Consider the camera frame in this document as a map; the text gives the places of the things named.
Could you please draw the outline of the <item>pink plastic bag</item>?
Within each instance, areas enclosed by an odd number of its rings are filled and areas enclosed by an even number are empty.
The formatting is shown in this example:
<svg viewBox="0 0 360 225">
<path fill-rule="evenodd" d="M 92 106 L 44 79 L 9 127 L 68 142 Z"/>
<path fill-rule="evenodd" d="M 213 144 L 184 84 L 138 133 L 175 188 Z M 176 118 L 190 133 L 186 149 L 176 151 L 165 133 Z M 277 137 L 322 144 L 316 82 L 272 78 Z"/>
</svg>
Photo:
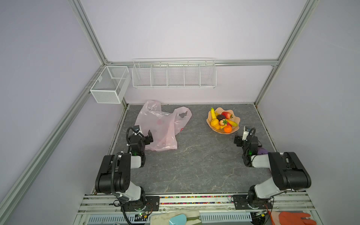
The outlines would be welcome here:
<svg viewBox="0 0 360 225">
<path fill-rule="evenodd" d="M 163 112 L 161 104 L 148 100 L 140 110 L 136 122 L 143 134 L 150 131 L 153 142 L 145 147 L 151 151 L 167 151 L 178 149 L 176 135 L 179 134 L 190 121 L 192 112 L 187 107 L 174 109 L 172 113 Z"/>
</svg>

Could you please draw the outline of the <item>red yellow strawberry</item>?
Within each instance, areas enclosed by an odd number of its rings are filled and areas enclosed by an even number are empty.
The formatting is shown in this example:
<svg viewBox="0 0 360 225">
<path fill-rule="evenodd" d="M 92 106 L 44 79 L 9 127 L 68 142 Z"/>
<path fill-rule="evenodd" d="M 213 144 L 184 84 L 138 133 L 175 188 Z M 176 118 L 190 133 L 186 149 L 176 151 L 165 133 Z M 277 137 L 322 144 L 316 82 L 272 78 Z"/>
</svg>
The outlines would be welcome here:
<svg viewBox="0 0 360 225">
<path fill-rule="evenodd" d="M 222 126 L 222 127 L 223 127 L 223 126 L 226 126 L 226 125 L 227 125 L 227 120 L 226 120 L 226 119 L 220 120 L 220 121 L 219 121 L 219 125 Z"/>
</svg>

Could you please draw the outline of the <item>yellow lemon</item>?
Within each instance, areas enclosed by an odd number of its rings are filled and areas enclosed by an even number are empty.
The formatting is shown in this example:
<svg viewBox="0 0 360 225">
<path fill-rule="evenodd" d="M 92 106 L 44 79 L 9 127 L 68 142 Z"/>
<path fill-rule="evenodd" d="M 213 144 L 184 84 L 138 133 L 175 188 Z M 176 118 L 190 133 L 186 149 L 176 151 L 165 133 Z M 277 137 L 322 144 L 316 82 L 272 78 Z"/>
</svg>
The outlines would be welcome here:
<svg viewBox="0 0 360 225">
<path fill-rule="evenodd" d="M 218 119 L 213 119 L 213 120 L 211 121 L 211 126 L 212 126 L 213 128 L 215 128 L 216 130 L 220 130 L 220 129 L 221 129 L 221 126 L 220 126 L 220 124 L 219 124 L 219 120 L 218 120 Z"/>
</svg>

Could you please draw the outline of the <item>dark purple grapes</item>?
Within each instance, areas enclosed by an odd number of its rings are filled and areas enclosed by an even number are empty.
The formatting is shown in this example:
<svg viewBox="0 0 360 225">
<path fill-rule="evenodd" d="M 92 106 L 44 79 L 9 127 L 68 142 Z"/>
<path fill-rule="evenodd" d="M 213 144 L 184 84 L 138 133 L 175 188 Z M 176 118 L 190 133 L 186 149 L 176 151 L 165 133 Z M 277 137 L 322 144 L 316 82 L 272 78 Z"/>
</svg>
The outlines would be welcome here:
<svg viewBox="0 0 360 225">
<path fill-rule="evenodd" d="M 221 120 L 226 119 L 226 117 L 225 117 L 224 115 L 222 115 L 222 114 L 219 114 L 219 115 L 217 116 L 217 119 L 218 119 L 219 121 L 221 121 Z"/>
</svg>

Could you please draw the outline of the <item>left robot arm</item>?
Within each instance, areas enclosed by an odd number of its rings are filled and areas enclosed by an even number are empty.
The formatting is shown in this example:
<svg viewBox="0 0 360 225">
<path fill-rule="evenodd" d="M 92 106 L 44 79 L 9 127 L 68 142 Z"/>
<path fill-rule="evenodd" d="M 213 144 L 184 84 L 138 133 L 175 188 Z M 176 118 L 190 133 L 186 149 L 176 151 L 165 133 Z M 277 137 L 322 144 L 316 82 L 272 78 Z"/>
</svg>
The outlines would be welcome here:
<svg viewBox="0 0 360 225">
<path fill-rule="evenodd" d="M 95 180 L 95 191 L 113 195 L 120 206 L 144 210 L 148 204 L 143 187 L 131 181 L 131 170 L 145 165 L 145 147 L 153 142 L 151 131 L 145 136 L 139 125 L 129 127 L 126 132 L 126 152 L 103 157 Z"/>
</svg>

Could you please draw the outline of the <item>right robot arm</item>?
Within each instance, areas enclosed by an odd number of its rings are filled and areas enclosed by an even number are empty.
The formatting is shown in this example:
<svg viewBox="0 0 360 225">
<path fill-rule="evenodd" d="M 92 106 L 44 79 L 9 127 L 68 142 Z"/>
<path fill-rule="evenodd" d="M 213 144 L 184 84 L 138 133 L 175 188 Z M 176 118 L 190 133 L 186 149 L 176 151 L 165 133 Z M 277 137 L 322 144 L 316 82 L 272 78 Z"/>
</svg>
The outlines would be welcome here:
<svg viewBox="0 0 360 225">
<path fill-rule="evenodd" d="M 243 135 L 236 136 L 234 143 L 243 150 L 246 167 L 267 168 L 271 178 L 253 185 L 247 194 L 233 195 L 235 209 L 265 209 L 273 205 L 272 198 L 285 192 L 299 191 L 311 186 L 311 178 L 294 152 L 268 152 L 262 154 L 256 128 L 244 127 Z"/>
</svg>

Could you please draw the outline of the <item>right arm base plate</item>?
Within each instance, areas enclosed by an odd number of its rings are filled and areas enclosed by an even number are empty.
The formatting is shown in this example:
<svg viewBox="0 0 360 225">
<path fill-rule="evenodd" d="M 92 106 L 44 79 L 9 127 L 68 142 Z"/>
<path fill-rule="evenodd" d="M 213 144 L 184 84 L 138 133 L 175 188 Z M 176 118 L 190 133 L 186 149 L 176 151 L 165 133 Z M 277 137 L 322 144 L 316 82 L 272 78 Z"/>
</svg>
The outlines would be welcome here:
<svg viewBox="0 0 360 225">
<path fill-rule="evenodd" d="M 265 210 L 273 207 L 271 199 L 260 199 L 248 194 L 232 195 L 231 202 L 236 210 Z"/>
</svg>

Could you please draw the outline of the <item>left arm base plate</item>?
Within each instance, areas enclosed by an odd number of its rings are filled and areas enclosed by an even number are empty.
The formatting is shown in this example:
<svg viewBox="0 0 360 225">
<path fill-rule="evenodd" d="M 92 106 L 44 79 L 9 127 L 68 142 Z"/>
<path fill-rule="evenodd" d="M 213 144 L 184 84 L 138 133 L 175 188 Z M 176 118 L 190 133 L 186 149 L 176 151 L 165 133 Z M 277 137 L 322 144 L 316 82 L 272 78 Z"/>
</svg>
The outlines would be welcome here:
<svg viewBox="0 0 360 225">
<path fill-rule="evenodd" d="M 139 200 L 123 203 L 126 212 L 157 212 L 160 206 L 159 196 L 142 196 Z"/>
</svg>

